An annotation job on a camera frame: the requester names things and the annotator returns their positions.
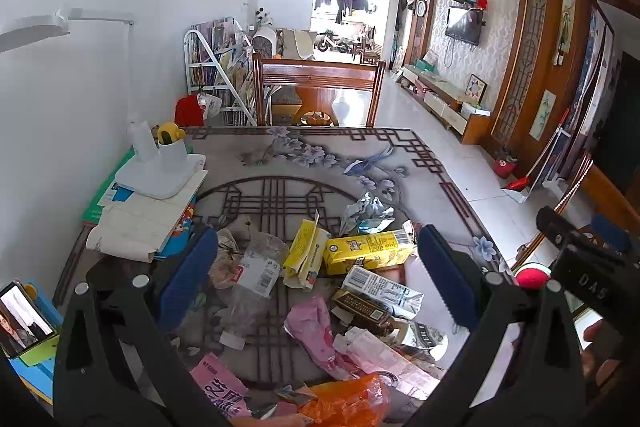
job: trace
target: television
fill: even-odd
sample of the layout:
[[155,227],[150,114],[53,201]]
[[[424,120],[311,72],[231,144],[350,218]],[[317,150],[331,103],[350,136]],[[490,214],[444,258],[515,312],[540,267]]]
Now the television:
[[445,35],[477,46],[482,29],[482,10],[476,8],[449,7]]

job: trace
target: white metal shelf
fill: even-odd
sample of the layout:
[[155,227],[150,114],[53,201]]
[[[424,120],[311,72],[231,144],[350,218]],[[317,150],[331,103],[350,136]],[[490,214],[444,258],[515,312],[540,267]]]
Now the white metal shelf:
[[[244,31],[242,30],[242,26],[240,26],[236,20],[234,20],[234,23],[242,31],[242,37],[244,41],[247,43],[247,45],[251,46],[251,41],[248,39]],[[192,34],[197,38],[197,41],[203,47],[204,51],[206,51],[207,55],[209,55],[209,60],[207,62],[190,62],[191,57],[189,54],[189,35],[192,35]],[[229,70],[231,70],[239,62],[239,60],[242,57],[242,54],[243,53],[241,51],[241,53],[234,59],[233,63],[229,66]],[[242,96],[238,94],[233,83],[231,83],[231,81],[229,80],[229,77],[227,76],[226,71],[222,68],[222,66],[218,62],[216,55],[214,54],[211,47],[209,46],[209,43],[207,42],[207,39],[198,30],[189,30],[184,36],[184,65],[186,70],[188,93],[192,93],[200,89],[202,89],[203,91],[229,90],[231,92],[231,95],[234,98],[234,101],[232,102],[231,106],[221,108],[220,112],[244,112],[244,115],[247,118],[247,122],[250,125],[257,125],[257,122],[255,120],[255,111],[254,111],[255,97],[251,103],[252,108],[248,109],[244,104],[244,101],[242,100]],[[224,84],[218,84],[216,86],[195,86],[193,84],[194,68],[216,68]],[[253,72],[250,71],[247,78],[250,78],[252,76],[252,73]]]

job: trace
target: white carton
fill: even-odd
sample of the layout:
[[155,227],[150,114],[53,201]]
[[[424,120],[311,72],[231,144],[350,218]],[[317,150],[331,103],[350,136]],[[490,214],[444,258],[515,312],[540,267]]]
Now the white carton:
[[420,311],[423,293],[381,277],[360,266],[349,270],[342,289],[364,295],[385,307],[394,317],[412,320]]

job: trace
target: orange plastic bag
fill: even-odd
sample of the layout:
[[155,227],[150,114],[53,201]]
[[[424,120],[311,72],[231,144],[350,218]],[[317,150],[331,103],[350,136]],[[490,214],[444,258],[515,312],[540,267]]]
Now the orange plastic bag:
[[315,385],[318,400],[298,412],[322,427],[378,427],[389,409],[389,391],[378,375]]

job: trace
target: ceiling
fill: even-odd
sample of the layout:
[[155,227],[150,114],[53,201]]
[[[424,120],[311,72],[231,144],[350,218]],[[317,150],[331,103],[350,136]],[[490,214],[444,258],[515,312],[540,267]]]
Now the ceiling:
[[610,4],[601,1],[598,4],[613,26],[615,41],[624,51],[640,60],[640,19]]

